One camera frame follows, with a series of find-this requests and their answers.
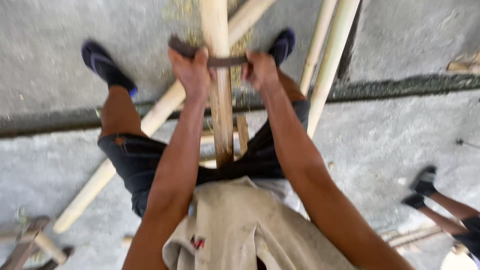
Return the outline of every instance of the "black shoe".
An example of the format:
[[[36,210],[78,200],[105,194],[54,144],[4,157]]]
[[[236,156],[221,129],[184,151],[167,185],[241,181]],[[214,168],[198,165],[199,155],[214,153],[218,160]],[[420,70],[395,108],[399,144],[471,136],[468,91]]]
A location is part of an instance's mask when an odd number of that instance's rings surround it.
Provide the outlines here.
[[[433,186],[433,182],[437,176],[437,167],[430,165],[420,171],[413,183],[410,185],[410,189],[418,194],[429,197],[433,193],[437,192]]]
[[[415,209],[419,209],[425,207],[425,202],[423,201],[423,195],[420,194],[413,194],[410,195],[402,200],[402,204],[408,205]]]
[[[130,97],[137,93],[137,86],[125,76],[112,60],[110,55],[95,41],[87,41],[82,46],[82,57],[85,65],[100,76],[108,86],[122,86]]]
[[[293,48],[295,48],[295,32],[287,28],[277,36],[268,53],[275,59],[276,66],[279,66],[293,52]]]

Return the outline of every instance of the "hand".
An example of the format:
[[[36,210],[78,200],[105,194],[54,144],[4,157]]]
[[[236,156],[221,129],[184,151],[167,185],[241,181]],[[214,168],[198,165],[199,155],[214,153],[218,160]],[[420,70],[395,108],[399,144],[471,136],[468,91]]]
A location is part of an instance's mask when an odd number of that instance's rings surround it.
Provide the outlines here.
[[[279,82],[275,60],[263,52],[247,52],[248,63],[242,65],[241,78],[251,83],[255,90],[261,92]]]
[[[210,91],[212,70],[207,68],[208,50],[199,49],[194,59],[183,57],[172,48],[168,49],[173,73],[185,88],[187,100],[205,101]]]

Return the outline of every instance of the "dirty shirt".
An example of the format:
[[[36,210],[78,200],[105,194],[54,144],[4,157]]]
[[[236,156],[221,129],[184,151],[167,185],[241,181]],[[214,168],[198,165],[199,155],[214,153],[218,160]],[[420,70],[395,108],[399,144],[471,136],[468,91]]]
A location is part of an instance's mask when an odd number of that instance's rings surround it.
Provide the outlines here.
[[[251,270],[257,257],[269,270],[355,270],[305,216],[287,180],[207,183],[195,189],[163,260],[171,270]]]

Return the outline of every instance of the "black shorts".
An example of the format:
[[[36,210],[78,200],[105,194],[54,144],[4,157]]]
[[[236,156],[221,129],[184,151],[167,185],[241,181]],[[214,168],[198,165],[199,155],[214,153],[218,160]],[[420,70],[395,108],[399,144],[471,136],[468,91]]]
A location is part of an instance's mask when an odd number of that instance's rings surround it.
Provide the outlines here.
[[[480,258],[480,217],[473,217],[462,220],[468,233],[452,235],[456,240],[462,242],[475,257]]]
[[[307,128],[310,103],[306,100],[292,102],[298,119]],[[122,138],[123,143],[114,143]],[[132,209],[143,217],[148,193],[152,186],[156,167],[160,161],[164,143],[130,134],[117,134],[101,138],[98,146],[112,161],[117,173],[123,179],[125,187],[132,194]],[[219,169],[207,169],[199,166],[197,184],[211,181],[237,179],[247,175],[250,179],[284,179],[280,163],[276,157],[273,135],[268,120],[248,142],[248,150],[237,161],[223,165]]]

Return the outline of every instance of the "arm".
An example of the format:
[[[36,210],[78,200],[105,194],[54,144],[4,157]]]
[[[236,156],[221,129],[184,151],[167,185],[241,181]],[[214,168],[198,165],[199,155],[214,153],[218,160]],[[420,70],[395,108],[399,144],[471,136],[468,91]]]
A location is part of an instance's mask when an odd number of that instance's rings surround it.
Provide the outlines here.
[[[273,59],[255,53],[247,57],[251,64],[244,65],[242,78],[248,79],[262,96],[284,175],[313,223],[358,267],[413,269],[370,228],[332,181],[279,82]]]
[[[172,139],[158,163],[147,208],[124,270],[167,269],[162,258],[163,245],[187,214],[197,180],[200,136],[210,89],[208,54],[198,51],[193,61],[172,49],[168,54],[187,98]]]

